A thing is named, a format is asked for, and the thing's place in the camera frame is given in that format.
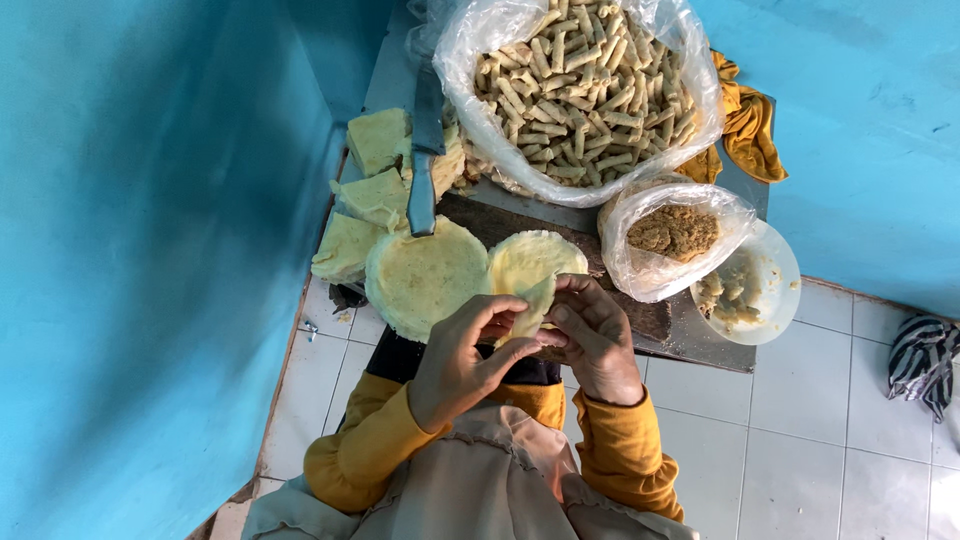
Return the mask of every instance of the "black and white striped bag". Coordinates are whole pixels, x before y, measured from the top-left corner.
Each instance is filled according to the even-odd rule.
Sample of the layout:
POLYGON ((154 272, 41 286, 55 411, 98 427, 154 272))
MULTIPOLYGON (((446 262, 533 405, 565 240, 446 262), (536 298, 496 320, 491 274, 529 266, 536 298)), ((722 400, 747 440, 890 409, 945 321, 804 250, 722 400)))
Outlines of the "black and white striped bag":
POLYGON ((960 328, 931 315, 915 315, 900 325, 890 350, 890 392, 887 399, 924 400, 944 421, 953 391, 952 360, 960 355, 960 328))

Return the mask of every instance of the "woman's left hand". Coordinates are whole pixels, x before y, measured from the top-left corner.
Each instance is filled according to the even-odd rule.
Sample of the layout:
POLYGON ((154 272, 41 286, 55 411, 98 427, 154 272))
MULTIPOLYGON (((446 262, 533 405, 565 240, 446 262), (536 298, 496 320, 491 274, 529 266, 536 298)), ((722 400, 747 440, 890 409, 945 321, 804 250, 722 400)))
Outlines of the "woman's left hand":
POLYGON ((482 336, 506 335, 515 313, 526 308, 516 296, 477 295, 433 326, 407 389, 410 412, 421 430, 439 431, 493 392, 517 360, 540 350, 532 337, 511 339, 487 359, 473 347, 482 336))

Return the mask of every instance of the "mustard yellow sleeve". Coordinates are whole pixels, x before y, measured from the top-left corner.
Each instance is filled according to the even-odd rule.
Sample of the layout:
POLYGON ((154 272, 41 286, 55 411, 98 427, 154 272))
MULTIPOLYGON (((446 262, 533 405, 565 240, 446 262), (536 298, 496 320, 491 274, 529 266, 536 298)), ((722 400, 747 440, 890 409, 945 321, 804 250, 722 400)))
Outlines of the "mustard yellow sleeve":
POLYGON ((362 512, 383 497, 397 465, 448 431, 425 433, 400 385, 366 371, 347 401, 340 430, 310 445, 303 476, 314 496, 341 512, 362 512))
POLYGON ((677 462, 660 450, 660 427, 650 394, 634 406, 607 405, 579 390, 573 397, 584 442, 581 474, 598 492, 640 512, 684 522, 673 482, 677 462))
POLYGON ((566 394, 562 382, 549 386, 500 384, 487 398, 504 405, 519 407, 548 428, 564 428, 566 394))

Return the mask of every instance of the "brown shredded filling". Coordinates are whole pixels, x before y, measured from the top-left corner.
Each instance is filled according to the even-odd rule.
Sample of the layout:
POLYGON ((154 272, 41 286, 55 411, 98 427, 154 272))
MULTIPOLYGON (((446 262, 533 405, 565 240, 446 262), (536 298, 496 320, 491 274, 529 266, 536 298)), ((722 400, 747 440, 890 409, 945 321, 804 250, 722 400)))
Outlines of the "brown shredded filling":
POLYGON ((719 235, 715 216, 692 207, 664 205, 634 223, 627 231, 627 243, 686 263, 706 253, 719 235))

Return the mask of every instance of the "turquoise wall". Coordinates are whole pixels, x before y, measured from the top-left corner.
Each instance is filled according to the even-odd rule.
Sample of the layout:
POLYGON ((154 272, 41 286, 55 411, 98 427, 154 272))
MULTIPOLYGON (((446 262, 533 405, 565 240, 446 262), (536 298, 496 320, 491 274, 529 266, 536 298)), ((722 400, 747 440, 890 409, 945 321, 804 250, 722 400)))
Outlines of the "turquoise wall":
POLYGON ((349 67, 299 5, 0 6, 0 538, 181 540, 251 478, 389 14, 361 4, 312 27, 349 67))
POLYGON ((777 98, 769 221, 801 271, 960 318, 960 2, 691 1, 777 98))

